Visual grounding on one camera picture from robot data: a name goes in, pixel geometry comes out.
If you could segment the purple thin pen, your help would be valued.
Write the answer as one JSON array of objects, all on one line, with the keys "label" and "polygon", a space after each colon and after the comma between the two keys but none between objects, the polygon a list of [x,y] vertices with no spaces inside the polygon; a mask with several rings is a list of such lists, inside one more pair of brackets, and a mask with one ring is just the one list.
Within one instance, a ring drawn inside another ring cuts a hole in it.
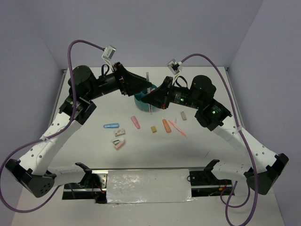
[{"label": "purple thin pen", "polygon": [[[150,81],[148,72],[146,73],[146,80]],[[147,88],[147,94],[150,94],[150,92],[151,92],[151,87]],[[148,106],[149,106],[149,113],[152,114],[152,105],[148,104]]]}]

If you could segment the orange red thin pen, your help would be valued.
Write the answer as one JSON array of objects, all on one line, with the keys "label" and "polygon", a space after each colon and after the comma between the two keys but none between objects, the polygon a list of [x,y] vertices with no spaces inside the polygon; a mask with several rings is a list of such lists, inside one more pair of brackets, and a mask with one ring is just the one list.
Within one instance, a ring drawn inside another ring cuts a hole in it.
[{"label": "orange red thin pen", "polygon": [[168,121],[177,131],[179,131],[183,136],[187,137],[187,135],[180,128],[178,128],[175,123],[173,123],[170,120],[168,120]]}]

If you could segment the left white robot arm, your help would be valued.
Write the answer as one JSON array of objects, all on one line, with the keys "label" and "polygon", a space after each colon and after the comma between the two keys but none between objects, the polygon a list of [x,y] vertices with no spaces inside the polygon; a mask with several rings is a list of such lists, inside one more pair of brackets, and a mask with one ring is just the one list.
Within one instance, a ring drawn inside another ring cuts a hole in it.
[{"label": "left white robot arm", "polygon": [[132,96],[152,86],[146,78],[127,71],[121,63],[113,66],[113,72],[96,78],[88,66],[73,69],[75,87],[69,89],[54,121],[41,140],[18,160],[9,159],[6,169],[31,194],[40,198],[52,187],[77,183],[86,188],[95,176],[83,163],[77,162],[67,167],[51,168],[50,164],[67,140],[81,128],[96,109],[93,99],[116,90]]}]

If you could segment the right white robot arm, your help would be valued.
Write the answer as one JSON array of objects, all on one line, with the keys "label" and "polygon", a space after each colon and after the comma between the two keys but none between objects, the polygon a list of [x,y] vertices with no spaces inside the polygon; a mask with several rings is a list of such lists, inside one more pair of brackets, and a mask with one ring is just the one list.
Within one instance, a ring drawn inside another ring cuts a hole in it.
[{"label": "right white robot arm", "polygon": [[196,109],[195,118],[202,127],[223,138],[249,160],[240,165],[212,160],[204,168],[205,181],[209,184],[223,179],[246,181],[252,190],[266,195],[289,159],[264,147],[243,127],[235,125],[231,112],[214,99],[215,92],[216,87],[207,76],[195,76],[189,88],[173,85],[172,77],[167,76],[142,101],[159,109],[167,109],[170,103]]}]

